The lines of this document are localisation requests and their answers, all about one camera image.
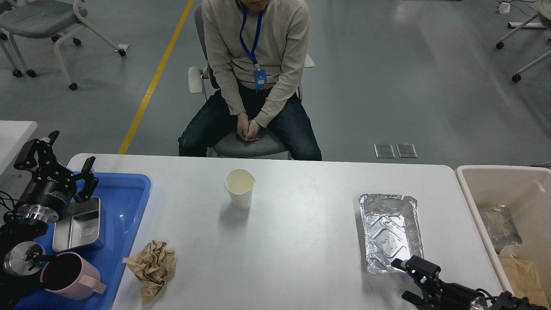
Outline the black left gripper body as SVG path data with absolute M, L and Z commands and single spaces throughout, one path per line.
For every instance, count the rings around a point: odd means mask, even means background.
M 61 220 L 76 192 L 73 177 L 73 171 L 63 166 L 38 168 L 16 203 L 16 213 L 45 223 Z

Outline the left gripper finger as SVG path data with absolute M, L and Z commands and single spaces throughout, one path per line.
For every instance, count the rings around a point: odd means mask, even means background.
M 61 165 L 53 153 L 53 143 L 59 131 L 51 132 L 46 140 L 32 139 L 24 143 L 14 162 L 14 169 L 29 171 L 33 174 L 61 173 Z
M 80 173 L 74 174 L 70 171 L 67 178 L 65 178 L 65 186 L 69 189 L 72 198 L 75 202 L 82 203 L 87 202 L 93 195 L 95 188 L 99 184 L 99 179 L 95 177 L 93 171 L 93 165 L 95 163 L 95 156 L 87 158 Z M 81 190 L 77 190 L 77 181 L 83 180 L 84 185 Z

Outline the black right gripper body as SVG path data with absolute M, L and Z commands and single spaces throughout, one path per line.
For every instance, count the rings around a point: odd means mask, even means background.
M 486 310 L 488 302 L 482 292 L 456 283 L 442 283 L 439 310 Z

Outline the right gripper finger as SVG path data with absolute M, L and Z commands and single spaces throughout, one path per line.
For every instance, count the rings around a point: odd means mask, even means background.
M 418 310 L 434 310 L 435 306 L 431 303 L 431 300 L 422 298 L 419 295 L 414 294 L 411 291 L 405 291 L 402 294 L 402 299 L 413 304 Z
M 395 258 L 391 266 L 406 272 L 421 289 L 440 289 L 441 287 L 439 279 L 441 267 L 417 255 L 407 260 Z

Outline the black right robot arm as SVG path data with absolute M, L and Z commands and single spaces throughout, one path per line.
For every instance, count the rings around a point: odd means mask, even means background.
M 447 283 L 439 278 L 441 268 L 417 255 L 407 260 L 394 259 L 391 266 L 407 273 L 421 290 L 419 296 L 405 291 L 402 299 L 418 310 L 545 310 L 545 306 L 532 304 L 529 298 L 517 298 L 510 291 L 498 296 L 477 288 Z

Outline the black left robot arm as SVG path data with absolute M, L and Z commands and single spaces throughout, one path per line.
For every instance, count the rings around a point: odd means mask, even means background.
M 12 310 L 21 298 L 38 288 L 46 289 L 39 279 L 45 262 L 54 261 L 36 242 L 47 233 L 49 223 L 59 222 L 71 201 L 88 201 L 98 185 L 89 157 L 80 173 L 58 163 L 53 152 L 59 131 L 47 139 L 24 143 L 14 168 L 29 171 L 31 179 L 12 210 L 4 214 L 1 226 L 1 308 Z

